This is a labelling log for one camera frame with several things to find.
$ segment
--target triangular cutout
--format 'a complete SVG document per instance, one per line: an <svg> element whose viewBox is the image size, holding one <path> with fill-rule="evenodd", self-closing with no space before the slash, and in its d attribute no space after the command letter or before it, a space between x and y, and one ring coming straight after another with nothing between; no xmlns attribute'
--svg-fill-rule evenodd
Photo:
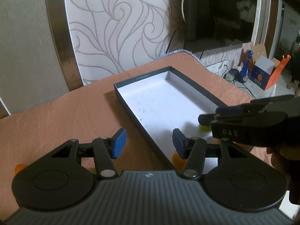
<svg viewBox="0 0 300 225"><path fill-rule="evenodd" d="M247 158L246 155L244 155L243 153L239 152L237 149L235 149L232 146L228 147L228 153L229 153L229 156L231 158Z"/></svg>
<svg viewBox="0 0 300 225"><path fill-rule="evenodd" d="M68 158L70 155L71 145L66 145L60 151L56 152L52 157L53 158Z"/></svg>

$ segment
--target white tray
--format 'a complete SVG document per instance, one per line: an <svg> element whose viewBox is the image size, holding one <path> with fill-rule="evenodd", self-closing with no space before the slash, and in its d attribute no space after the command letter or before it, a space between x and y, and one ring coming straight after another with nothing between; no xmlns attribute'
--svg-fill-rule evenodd
<svg viewBox="0 0 300 225"><path fill-rule="evenodd" d="M115 91L156 153L157 147L163 153L160 158L172 161L175 128L187 137L201 137L208 143L216 143L211 132L199 131L198 116L214 113L217 107L226 105L174 68L122 81L115 84ZM204 173L216 165L216 158L207 158Z"/></svg>

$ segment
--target orange ball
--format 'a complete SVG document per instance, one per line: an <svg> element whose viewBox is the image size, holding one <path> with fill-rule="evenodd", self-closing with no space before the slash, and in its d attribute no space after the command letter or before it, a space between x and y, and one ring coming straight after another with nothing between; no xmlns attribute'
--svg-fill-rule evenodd
<svg viewBox="0 0 300 225"><path fill-rule="evenodd" d="M26 168L26 167L27 167L26 164L18 164L18 165L16 165L16 167L15 167L15 175L16 175L18 172L20 172L21 170L23 170L24 168Z"/></svg>
<svg viewBox="0 0 300 225"><path fill-rule="evenodd" d="M174 165L174 167L179 171L181 172L185 166L187 162L187 159L183 160L179 157L178 153L175 152L172 156L172 163Z"/></svg>

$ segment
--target open cardboard box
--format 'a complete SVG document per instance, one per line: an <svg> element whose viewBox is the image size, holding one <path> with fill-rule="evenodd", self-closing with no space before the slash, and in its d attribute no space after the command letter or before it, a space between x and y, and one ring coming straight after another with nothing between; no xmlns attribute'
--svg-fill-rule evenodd
<svg viewBox="0 0 300 225"><path fill-rule="evenodd" d="M253 51L253 56L249 70L251 69L252 72L249 78L260 88L267 90L276 84L290 57L283 58L282 61L276 58L269 60L264 44L251 46L251 50Z"/></svg>

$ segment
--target silver screw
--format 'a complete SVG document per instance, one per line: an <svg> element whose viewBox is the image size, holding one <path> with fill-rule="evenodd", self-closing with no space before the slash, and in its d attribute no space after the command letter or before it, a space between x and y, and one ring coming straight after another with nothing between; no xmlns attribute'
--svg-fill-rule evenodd
<svg viewBox="0 0 300 225"><path fill-rule="evenodd" d="M112 169L105 169L100 172L100 175L105 178L110 178L110 177L114 176L115 174L116 174L116 172Z"/></svg>
<svg viewBox="0 0 300 225"><path fill-rule="evenodd" d="M194 177L198 176L198 172L196 170L193 170L193 169L186 169L183 172L183 175L188 177L188 178L194 178Z"/></svg>

